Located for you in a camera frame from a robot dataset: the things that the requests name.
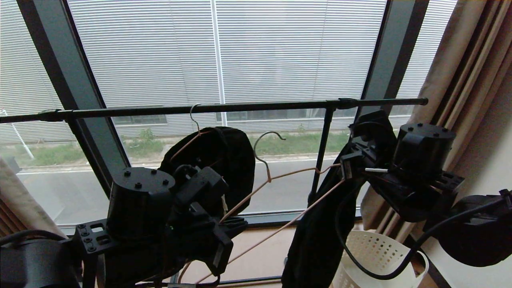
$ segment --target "black garment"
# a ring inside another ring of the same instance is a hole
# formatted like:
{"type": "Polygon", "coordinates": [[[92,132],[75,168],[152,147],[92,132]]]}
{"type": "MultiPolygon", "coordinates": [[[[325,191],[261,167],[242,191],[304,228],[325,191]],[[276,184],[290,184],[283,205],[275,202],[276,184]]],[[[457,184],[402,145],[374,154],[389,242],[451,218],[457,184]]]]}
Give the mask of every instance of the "black garment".
{"type": "MultiPolygon", "coordinates": [[[[230,127],[204,128],[199,138],[192,141],[176,158],[170,159],[194,136],[193,133],[180,140],[165,154],[159,170],[174,174],[176,168],[183,164],[198,166],[199,168],[211,167],[229,185],[229,191],[225,194],[226,204],[229,209],[238,204],[252,191],[254,184],[254,151],[247,135],[238,129],[230,127]]],[[[245,202],[236,213],[241,212],[249,205],[245,202]]]]}
{"type": "MultiPolygon", "coordinates": [[[[340,155],[347,154],[350,145],[347,144],[340,155]]],[[[334,163],[339,163],[339,158],[338,155],[334,163]]],[[[340,181],[338,170],[339,167],[333,167],[327,172],[313,202],[340,181]]],[[[360,189],[363,183],[361,179],[345,181],[302,217],[288,251],[288,261],[281,279],[283,288],[329,287],[343,253],[334,229],[334,215],[345,195],[360,189]]],[[[354,227],[356,198],[357,193],[342,211],[340,224],[345,237],[354,227]]]]}

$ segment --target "basket handle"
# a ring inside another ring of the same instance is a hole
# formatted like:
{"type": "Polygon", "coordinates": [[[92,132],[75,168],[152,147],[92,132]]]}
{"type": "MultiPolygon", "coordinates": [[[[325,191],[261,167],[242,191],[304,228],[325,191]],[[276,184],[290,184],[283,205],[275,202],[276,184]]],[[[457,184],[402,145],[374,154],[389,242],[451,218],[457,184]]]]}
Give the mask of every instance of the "basket handle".
{"type": "Polygon", "coordinates": [[[418,275],[418,277],[416,277],[416,281],[414,282],[414,285],[412,286],[414,288],[419,286],[419,284],[425,277],[425,274],[429,272],[429,267],[430,267],[430,262],[429,262],[429,259],[426,257],[426,255],[421,251],[418,251],[417,253],[420,254],[423,257],[423,260],[425,261],[425,270],[423,270],[423,272],[421,272],[418,275]]]}

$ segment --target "window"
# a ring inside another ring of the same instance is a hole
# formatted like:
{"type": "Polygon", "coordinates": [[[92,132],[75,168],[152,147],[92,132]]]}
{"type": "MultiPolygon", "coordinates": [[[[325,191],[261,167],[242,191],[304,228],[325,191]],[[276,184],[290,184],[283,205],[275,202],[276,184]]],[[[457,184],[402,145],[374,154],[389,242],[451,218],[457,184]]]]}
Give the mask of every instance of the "window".
{"type": "MultiPolygon", "coordinates": [[[[396,97],[418,95],[455,3],[455,0],[429,2],[396,97]]],[[[56,92],[52,86],[54,78],[46,74],[32,46],[16,1],[2,1],[0,107],[10,115],[61,109],[69,106],[62,101],[65,97],[81,101],[77,104],[79,109],[93,109],[103,104],[113,108],[360,98],[375,57],[379,32],[389,27],[383,26],[382,21],[390,7],[385,0],[67,0],[37,2],[36,9],[42,6],[48,7],[41,9],[41,13],[37,11],[41,21],[47,26],[57,26],[47,30],[48,37],[54,41],[49,49],[56,52],[57,61],[61,60],[56,66],[69,65],[64,67],[67,68],[64,72],[68,73],[65,81],[72,91],[56,92]],[[61,6],[69,6],[69,11],[61,11],[61,6]],[[48,11],[52,11],[53,16],[43,14],[48,11]],[[72,19],[71,25],[55,20],[61,12],[70,13],[64,16],[72,19]],[[81,47],[75,52],[85,57],[90,65],[91,82],[97,85],[95,95],[82,92],[78,82],[74,88],[71,85],[71,76],[75,76],[72,66],[83,65],[62,60],[64,52],[71,50],[67,46],[63,48],[64,44],[74,42],[62,37],[60,45],[55,31],[67,31],[79,40],[81,47]],[[29,48],[30,53],[21,54],[29,48]],[[95,101],[99,105],[91,108],[90,103],[95,101]]],[[[409,18],[422,18],[422,15],[401,16],[403,19],[386,17],[384,20],[408,23],[405,20],[409,18]]],[[[393,108],[393,125],[398,127],[405,123],[410,111],[411,108],[393,108]]],[[[346,143],[347,126],[355,115],[356,109],[335,111],[325,165],[346,143]]],[[[287,141],[269,137],[263,139],[259,147],[259,154],[273,159],[272,171],[279,173],[315,164],[324,116],[323,109],[307,109],[202,113],[195,114],[194,119],[201,127],[222,124],[239,128],[247,132],[252,142],[262,132],[282,132],[287,141]]],[[[88,144],[103,145],[98,158],[104,159],[109,171],[127,164],[112,164],[119,163],[119,153],[114,148],[115,153],[110,153],[111,147],[124,148],[122,153],[127,154],[134,166],[153,167],[159,165],[170,146],[196,130],[186,114],[116,117],[112,127],[104,123],[104,128],[109,129],[101,129],[93,120],[86,121],[93,135],[88,144]]],[[[29,146],[72,143],[76,148],[76,139],[64,122],[20,123],[15,127],[29,146]]],[[[12,126],[0,125],[0,133],[2,144],[19,141],[12,126]]],[[[89,168],[82,156],[80,161],[66,164],[89,168]]],[[[262,169],[263,166],[257,164],[256,184],[263,181],[262,169]]],[[[59,177],[59,171],[56,175],[52,173],[53,170],[48,177],[56,179],[53,181],[64,179],[59,177]]],[[[92,171],[84,173],[88,176],[72,174],[72,180],[66,181],[84,183],[88,182],[87,177],[94,177],[92,171]]],[[[311,173],[301,174],[287,178],[286,184],[276,181],[266,186],[255,196],[248,211],[303,209],[305,195],[309,193],[309,188],[304,187],[310,187],[311,179],[311,173]]],[[[94,195],[91,189],[98,188],[85,184],[76,188],[79,194],[94,195]]]]}
{"type": "Polygon", "coordinates": [[[117,125],[167,124],[167,118],[165,117],[165,115],[143,115],[143,116],[114,117],[113,121],[117,125]]]}

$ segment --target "hanger hook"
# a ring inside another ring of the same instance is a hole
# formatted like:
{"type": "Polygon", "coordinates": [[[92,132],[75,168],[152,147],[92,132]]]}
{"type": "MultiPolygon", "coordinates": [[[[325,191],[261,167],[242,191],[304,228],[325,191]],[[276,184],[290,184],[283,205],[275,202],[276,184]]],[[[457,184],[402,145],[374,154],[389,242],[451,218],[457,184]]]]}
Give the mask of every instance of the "hanger hook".
{"type": "Polygon", "coordinates": [[[201,105],[200,103],[197,103],[197,104],[194,104],[191,108],[190,108],[190,118],[192,119],[192,121],[194,121],[196,123],[196,126],[197,126],[197,133],[198,134],[201,134],[201,129],[199,129],[199,123],[197,123],[197,121],[194,120],[194,118],[192,118],[192,110],[194,109],[194,107],[198,106],[198,105],[201,105]]]}
{"type": "Polygon", "coordinates": [[[256,146],[258,145],[258,142],[261,140],[261,138],[263,138],[263,136],[265,136],[267,134],[270,134],[270,133],[273,133],[273,134],[277,135],[279,137],[279,139],[281,139],[281,140],[286,140],[286,138],[281,137],[281,135],[278,132],[276,132],[276,131],[268,131],[268,132],[265,132],[265,133],[261,134],[261,136],[258,137],[258,139],[256,139],[256,142],[254,142],[254,147],[252,148],[254,150],[254,157],[258,161],[263,162],[263,164],[265,164],[265,168],[267,169],[267,181],[268,182],[272,181],[272,177],[270,177],[270,168],[268,167],[267,161],[259,158],[258,155],[256,154],[256,146]]]}

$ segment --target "brown curtain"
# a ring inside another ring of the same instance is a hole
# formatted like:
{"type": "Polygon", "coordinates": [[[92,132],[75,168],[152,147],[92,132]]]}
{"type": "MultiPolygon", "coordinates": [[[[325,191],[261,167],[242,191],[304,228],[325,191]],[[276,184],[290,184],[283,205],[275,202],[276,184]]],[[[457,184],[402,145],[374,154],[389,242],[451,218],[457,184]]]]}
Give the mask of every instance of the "brown curtain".
{"type": "Polygon", "coordinates": [[[0,157],[0,236],[41,229],[65,237],[0,157]]]}
{"type": "MultiPolygon", "coordinates": [[[[444,169],[450,171],[471,141],[512,62],[511,1],[459,1],[452,13],[409,122],[431,123],[457,133],[444,169]]],[[[361,204],[365,229],[403,242],[404,222],[369,189],[361,204]]]]}

